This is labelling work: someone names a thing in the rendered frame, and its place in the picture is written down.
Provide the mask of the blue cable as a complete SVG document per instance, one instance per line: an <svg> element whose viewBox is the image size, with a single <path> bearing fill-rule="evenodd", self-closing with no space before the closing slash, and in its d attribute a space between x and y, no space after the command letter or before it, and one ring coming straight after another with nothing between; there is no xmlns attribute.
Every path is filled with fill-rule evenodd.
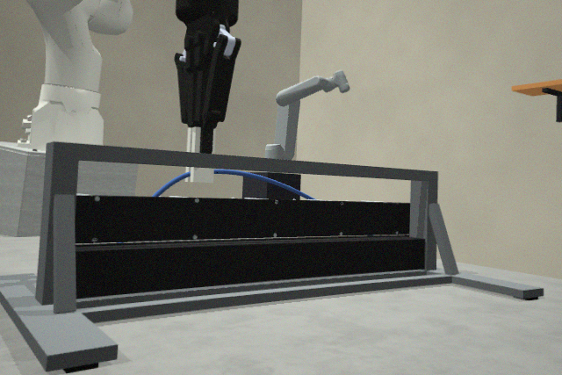
<svg viewBox="0 0 562 375"><path fill-rule="evenodd" d="M251 178L254 178L254 179L262 180L262 181L264 181L264 182L267 182L267 183L274 184L274 185L277 185L277 186L279 186L279 187L282 187L282 188L284 188L284 189L286 189L286 190L288 190L288 191L291 191L291 192L294 192L294 193L300 195L300 196L303 197L303 198L306 198L306 199L315 199L315 198L312 198L312 197L306 195L306 194L305 194L304 192L302 192L302 191L298 191L298 190L292 188L292 187L289 186L289 185L282 184L282 183L280 183L280 182L278 182L278 181L276 181L276 180L273 180L273 179L270 179L270 178L267 178L267 177L263 177L263 176L259 176L259 175L256 175L256 174L248 173L248 172L243 172L243 171L238 171L238 170L230 170L230 169L215 169L215 170L214 170L214 174L228 174L228 175L236 175L236 176L243 176L243 177L251 177ZM172 179L171 181L169 181L168 183L166 183L166 184L165 184L160 190L158 190L152 197L159 197L159 196L160 196L161 194L163 194L166 190L168 190L168 188L169 188L170 186L172 186L173 184L175 184L175 183L177 183L177 182L179 182L179 181L185 179L186 177L190 177L190 176L191 176L191 172L186 172L186 173L184 173L184 174L182 174L182 175L180 175L180 176L178 176L178 177L175 177L174 179Z"/></svg>

